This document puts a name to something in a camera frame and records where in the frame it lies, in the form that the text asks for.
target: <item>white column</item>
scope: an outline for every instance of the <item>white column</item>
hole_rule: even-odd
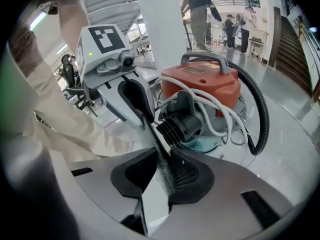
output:
[[[265,60],[270,59],[271,49],[274,41],[274,30],[275,30],[275,13],[272,0],[260,0],[260,7],[266,10],[266,20],[267,20],[267,32],[268,36],[265,44],[265,52],[263,58]]]
[[[180,64],[187,51],[178,0],[137,0],[158,71]]]

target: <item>black vent grille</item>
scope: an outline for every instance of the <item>black vent grille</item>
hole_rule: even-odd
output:
[[[173,182],[176,191],[188,188],[199,178],[199,170],[179,156],[172,157]]]
[[[76,177],[76,176],[80,176],[80,175],[91,173],[93,171],[94,170],[92,170],[91,168],[86,167],[86,168],[81,168],[81,169],[78,169],[78,170],[72,170],[71,173],[72,173],[72,175],[74,177]]]
[[[248,204],[263,229],[267,229],[280,219],[280,217],[256,191],[244,192],[241,196]]]

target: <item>black hose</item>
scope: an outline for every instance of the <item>black hose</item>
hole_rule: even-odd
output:
[[[201,58],[201,57],[190,60],[190,62],[208,62],[208,61],[211,61],[211,60],[207,58]],[[252,155],[257,156],[262,152],[262,150],[264,150],[269,137],[270,120],[269,120],[268,107],[267,107],[264,95],[262,94],[255,80],[243,68],[241,68],[237,64],[234,64],[232,61],[228,60],[228,64],[230,68],[234,68],[238,71],[239,79],[248,87],[258,109],[258,114],[260,119],[260,133],[259,133],[259,138],[256,146],[251,136],[248,135],[248,147],[250,149],[250,152]]]

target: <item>vacuum cleaner handle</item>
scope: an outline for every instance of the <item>vacuum cleaner handle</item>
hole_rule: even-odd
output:
[[[220,55],[216,55],[213,53],[206,53],[206,52],[187,52],[184,55],[182,55],[181,58],[181,64],[186,64],[190,62],[191,57],[196,58],[204,58],[204,59],[210,59],[211,61],[218,62],[220,64],[220,74],[229,74],[230,69],[228,65],[228,61],[225,57],[222,57]]]

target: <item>staircase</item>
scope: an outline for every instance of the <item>staircase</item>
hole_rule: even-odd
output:
[[[309,95],[312,86],[309,68],[299,38],[286,17],[281,16],[281,33],[275,68],[295,81]]]

